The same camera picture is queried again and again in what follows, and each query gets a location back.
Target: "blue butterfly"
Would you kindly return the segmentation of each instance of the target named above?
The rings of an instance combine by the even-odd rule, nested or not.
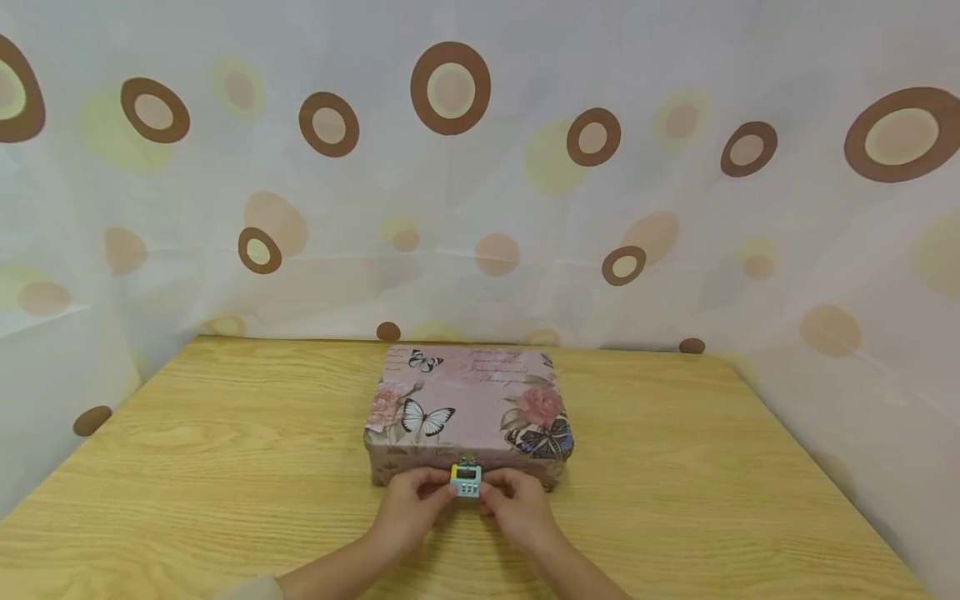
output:
[[[538,427],[508,431],[504,436],[507,444],[533,458],[566,460],[573,453],[573,433],[566,413],[560,413],[549,429]]]
[[[414,350],[410,353],[410,360],[407,361],[407,364],[414,369],[419,368],[420,372],[431,372],[434,367],[439,367],[443,361],[443,358],[427,356],[420,350]]]

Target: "sleeve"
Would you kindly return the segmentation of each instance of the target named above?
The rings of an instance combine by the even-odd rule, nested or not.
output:
[[[283,600],[283,592],[276,583],[276,578],[258,577],[218,596],[217,600]]]

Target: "box lid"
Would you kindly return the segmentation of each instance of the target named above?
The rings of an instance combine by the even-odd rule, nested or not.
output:
[[[502,451],[550,461],[573,450],[553,361],[520,348],[391,347],[365,439],[418,453]]]

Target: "finger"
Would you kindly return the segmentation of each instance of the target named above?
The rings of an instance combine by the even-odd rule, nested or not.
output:
[[[480,497],[483,498],[487,508],[494,513],[497,513],[501,508],[504,507],[504,505],[506,505],[507,502],[509,502],[507,496],[503,495],[503,492],[486,481],[480,484]]]
[[[433,515],[439,515],[440,512],[446,508],[446,505],[453,501],[453,498],[457,495],[457,489],[454,486],[443,486],[439,490],[430,494],[426,500],[423,500],[423,504],[430,510]]]
[[[401,479],[405,488],[419,490],[420,486],[428,483],[444,484],[450,481],[450,471],[440,470],[438,468],[420,467],[412,468],[405,473],[401,473],[395,479]]]
[[[498,488],[510,488],[514,492],[538,487],[540,480],[515,468],[498,468],[483,474],[483,480]]]

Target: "white curtain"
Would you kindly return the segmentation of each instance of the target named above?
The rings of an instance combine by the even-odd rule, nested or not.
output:
[[[957,23],[0,0],[0,513],[202,331],[705,351],[960,595]]]

